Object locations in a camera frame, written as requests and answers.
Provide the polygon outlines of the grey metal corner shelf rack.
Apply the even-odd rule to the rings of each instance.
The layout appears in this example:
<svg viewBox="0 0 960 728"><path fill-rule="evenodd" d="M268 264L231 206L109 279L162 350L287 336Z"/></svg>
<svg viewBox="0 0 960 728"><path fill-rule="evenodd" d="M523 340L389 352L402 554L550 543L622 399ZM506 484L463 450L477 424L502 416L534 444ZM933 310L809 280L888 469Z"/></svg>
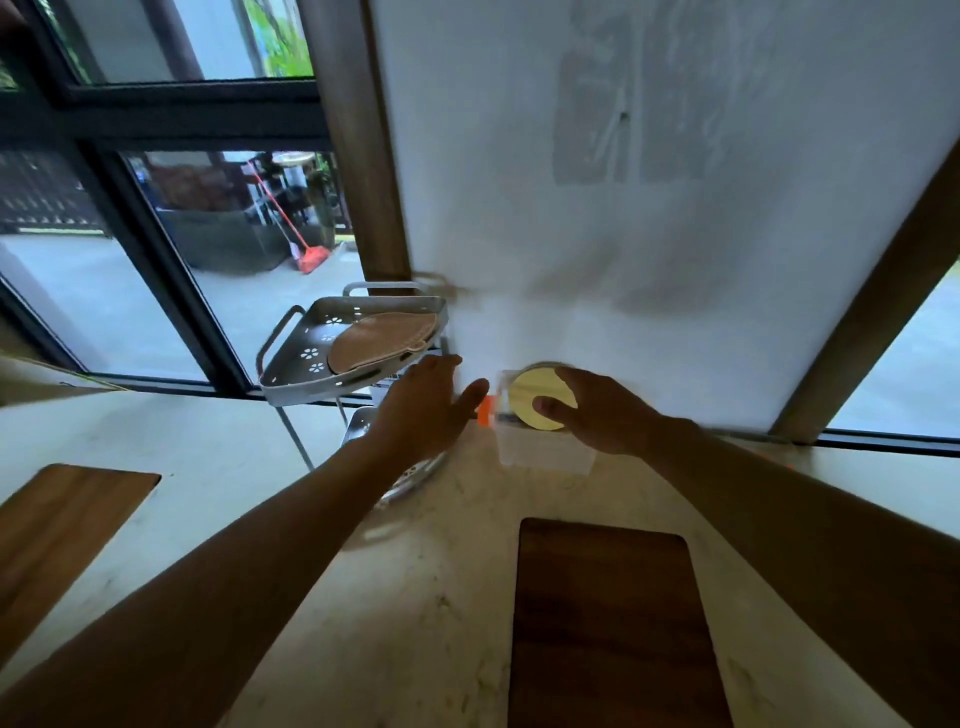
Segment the grey metal corner shelf rack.
<svg viewBox="0 0 960 728"><path fill-rule="evenodd" d="M384 312L436 313L437 327L426 349L345 373L330 371L333 340L359 320ZM342 442L363 436L377 416L377 407L361 407L348 418L342 398L369 386L383 385L388 390L423 357L441 356L441 335L449 319L447 300L414 281L352 282L339 297L321 297L308 308L293 305L285 313L258 351L255 367L266 401L276 409L309 471L315 467L283 407L333 400L345 425Z"/></svg>

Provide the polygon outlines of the black window frame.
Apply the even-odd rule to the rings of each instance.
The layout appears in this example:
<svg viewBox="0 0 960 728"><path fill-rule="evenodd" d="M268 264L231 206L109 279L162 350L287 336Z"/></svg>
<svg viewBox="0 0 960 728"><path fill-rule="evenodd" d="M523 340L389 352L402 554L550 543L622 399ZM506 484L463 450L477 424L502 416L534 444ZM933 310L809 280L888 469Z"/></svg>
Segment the black window frame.
<svg viewBox="0 0 960 728"><path fill-rule="evenodd" d="M315 271L192 270L158 209L333 230ZM0 316L39 359L262 401L293 306L366 280L297 0L0 0Z"/></svg>

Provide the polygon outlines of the person's right forearm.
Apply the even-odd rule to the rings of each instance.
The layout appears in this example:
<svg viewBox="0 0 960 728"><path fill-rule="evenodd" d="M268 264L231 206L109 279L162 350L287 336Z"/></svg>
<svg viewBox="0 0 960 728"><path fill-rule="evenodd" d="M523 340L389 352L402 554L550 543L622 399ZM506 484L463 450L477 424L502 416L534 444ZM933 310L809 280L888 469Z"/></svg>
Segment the person's right forearm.
<svg viewBox="0 0 960 728"><path fill-rule="evenodd" d="M636 455L913 728L960 728L960 540L656 416Z"/></svg>

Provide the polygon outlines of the brown wooden post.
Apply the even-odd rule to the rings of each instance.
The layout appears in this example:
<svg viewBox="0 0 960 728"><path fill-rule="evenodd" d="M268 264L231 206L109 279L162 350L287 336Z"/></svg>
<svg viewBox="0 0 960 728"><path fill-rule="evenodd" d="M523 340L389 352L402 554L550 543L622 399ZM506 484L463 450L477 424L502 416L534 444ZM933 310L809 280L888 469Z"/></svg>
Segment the brown wooden post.
<svg viewBox="0 0 960 728"><path fill-rule="evenodd" d="M812 445L960 258L960 135L768 435Z"/></svg>
<svg viewBox="0 0 960 728"><path fill-rule="evenodd" d="M411 281L371 0L296 3L365 277Z"/></svg>

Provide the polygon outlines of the person's left hand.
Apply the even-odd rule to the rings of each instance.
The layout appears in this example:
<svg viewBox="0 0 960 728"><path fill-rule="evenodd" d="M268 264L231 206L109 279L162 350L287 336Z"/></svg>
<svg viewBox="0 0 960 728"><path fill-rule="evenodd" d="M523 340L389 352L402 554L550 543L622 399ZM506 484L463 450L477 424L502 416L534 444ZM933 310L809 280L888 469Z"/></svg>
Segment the person's left hand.
<svg viewBox="0 0 960 728"><path fill-rule="evenodd" d="M449 420L459 355L427 355L390 385L366 432L373 450L406 469L448 450L467 423Z"/></svg>

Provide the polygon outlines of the person's right hand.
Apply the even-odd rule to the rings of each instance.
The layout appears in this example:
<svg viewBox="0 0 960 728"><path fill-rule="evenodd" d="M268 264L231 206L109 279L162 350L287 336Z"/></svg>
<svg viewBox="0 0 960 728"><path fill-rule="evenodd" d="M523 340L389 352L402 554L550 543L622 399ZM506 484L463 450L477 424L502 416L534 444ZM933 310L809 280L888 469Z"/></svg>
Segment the person's right hand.
<svg viewBox="0 0 960 728"><path fill-rule="evenodd" d="M570 367L555 369L579 408L580 423L568 429L579 441L607 455L641 457L668 418L615 379Z"/></svg>

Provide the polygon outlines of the light wooden cutting board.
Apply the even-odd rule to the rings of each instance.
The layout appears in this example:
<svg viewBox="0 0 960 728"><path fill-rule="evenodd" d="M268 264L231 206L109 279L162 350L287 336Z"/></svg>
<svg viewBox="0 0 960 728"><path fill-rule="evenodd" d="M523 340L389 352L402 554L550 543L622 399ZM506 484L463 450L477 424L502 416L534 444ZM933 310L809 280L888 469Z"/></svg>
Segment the light wooden cutting board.
<svg viewBox="0 0 960 728"><path fill-rule="evenodd" d="M0 671L161 480L50 464L0 504Z"/></svg>

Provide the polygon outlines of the clear jar with yellow lid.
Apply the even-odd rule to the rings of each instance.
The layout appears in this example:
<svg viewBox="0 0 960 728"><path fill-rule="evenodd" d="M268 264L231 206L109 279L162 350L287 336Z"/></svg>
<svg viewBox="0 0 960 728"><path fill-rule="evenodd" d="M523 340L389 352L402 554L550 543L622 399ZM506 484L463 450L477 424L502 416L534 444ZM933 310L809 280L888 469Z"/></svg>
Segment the clear jar with yellow lid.
<svg viewBox="0 0 960 728"><path fill-rule="evenodd" d="M490 407L499 461L506 467L587 476L594 467L595 449L581 443L557 421L534 408L537 397L577 407L570 386L557 374L555 362L539 362L523 370L500 373L495 403Z"/></svg>

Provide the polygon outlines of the dark wooden cutting board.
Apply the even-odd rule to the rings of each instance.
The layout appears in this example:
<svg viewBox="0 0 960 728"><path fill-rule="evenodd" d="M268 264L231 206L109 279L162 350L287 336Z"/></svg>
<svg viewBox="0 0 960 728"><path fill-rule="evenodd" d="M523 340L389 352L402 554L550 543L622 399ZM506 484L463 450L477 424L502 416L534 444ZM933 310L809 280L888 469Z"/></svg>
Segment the dark wooden cutting board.
<svg viewBox="0 0 960 728"><path fill-rule="evenodd" d="M526 517L508 728L735 728L686 540Z"/></svg>

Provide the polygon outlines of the person's left forearm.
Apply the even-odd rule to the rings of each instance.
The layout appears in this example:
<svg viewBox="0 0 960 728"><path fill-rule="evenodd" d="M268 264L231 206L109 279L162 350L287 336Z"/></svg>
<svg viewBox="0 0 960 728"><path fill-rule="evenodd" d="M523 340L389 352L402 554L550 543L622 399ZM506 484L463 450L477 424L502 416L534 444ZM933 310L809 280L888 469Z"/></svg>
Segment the person's left forearm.
<svg viewBox="0 0 960 728"><path fill-rule="evenodd" d="M419 459L372 435L118 602L0 696L0 728L214 728L354 529Z"/></svg>

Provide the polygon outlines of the red broom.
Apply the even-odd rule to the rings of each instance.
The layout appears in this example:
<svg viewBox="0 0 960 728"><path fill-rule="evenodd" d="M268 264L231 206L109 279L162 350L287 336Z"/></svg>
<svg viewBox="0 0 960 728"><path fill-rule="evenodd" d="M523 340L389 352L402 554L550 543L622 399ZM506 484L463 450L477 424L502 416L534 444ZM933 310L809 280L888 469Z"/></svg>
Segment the red broom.
<svg viewBox="0 0 960 728"><path fill-rule="evenodd" d="M323 246L312 246L306 241L306 237L287 213L287 209L273 192L265 176L261 174L259 162L256 159L251 160L246 163L246 167L260 193L260 198L266 200L268 213L291 247L296 269L304 275L312 273L329 258L330 253Z"/></svg>

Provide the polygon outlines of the dark outdoor planter box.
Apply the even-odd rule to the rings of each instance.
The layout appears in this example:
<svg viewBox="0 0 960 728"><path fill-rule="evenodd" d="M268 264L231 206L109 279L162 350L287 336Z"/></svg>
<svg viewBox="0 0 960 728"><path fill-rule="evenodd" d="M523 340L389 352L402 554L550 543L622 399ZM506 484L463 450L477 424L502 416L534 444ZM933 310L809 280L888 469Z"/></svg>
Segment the dark outdoor planter box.
<svg viewBox="0 0 960 728"><path fill-rule="evenodd" d="M320 224L264 224L244 211L159 208L155 212L181 259L195 271L246 276L293 262L292 248L333 249L332 228Z"/></svg>

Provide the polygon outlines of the brown folded cloth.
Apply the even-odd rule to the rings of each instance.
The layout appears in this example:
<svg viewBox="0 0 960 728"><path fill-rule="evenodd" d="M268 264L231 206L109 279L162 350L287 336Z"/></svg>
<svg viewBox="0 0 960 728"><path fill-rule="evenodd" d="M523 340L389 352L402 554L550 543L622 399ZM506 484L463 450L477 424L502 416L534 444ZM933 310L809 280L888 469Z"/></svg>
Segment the brown folded cloth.
<svg viewBox="0 0 960 728"><path fill-rule="evenodd" d="M424 351L437 328L436 313L384 312L351 324L332 342L330 372L344 374L390 358Z"/></svg>

